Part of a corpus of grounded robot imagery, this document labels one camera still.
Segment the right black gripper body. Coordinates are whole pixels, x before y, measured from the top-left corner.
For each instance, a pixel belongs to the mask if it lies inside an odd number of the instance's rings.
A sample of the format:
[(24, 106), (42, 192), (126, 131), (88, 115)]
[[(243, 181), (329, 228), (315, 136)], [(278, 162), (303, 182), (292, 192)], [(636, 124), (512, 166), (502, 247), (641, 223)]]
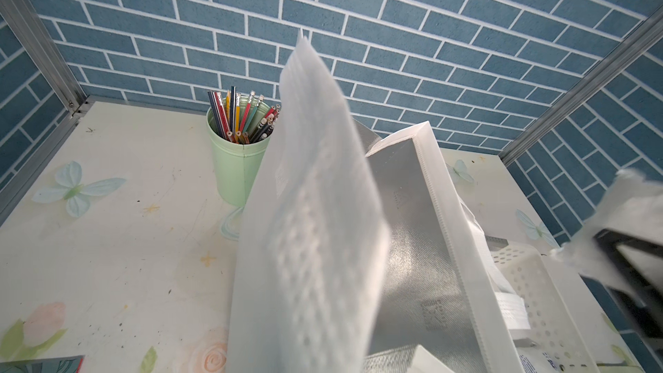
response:
[(594, 240), (618, 279), (617, 302), (648, 342), (662, 340), (662, 245), (611, 230)]

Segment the white insulated delivery bag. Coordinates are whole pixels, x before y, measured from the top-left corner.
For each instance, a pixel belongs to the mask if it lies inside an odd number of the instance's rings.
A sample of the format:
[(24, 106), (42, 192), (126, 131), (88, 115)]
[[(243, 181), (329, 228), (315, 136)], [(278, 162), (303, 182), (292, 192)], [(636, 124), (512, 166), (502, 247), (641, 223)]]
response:
[(300, 37), (243, 211), (229, 372), (362, 372), (417, 352), (454, 372), (520, 372), (510, 291), (430, 124), (365, 147)]

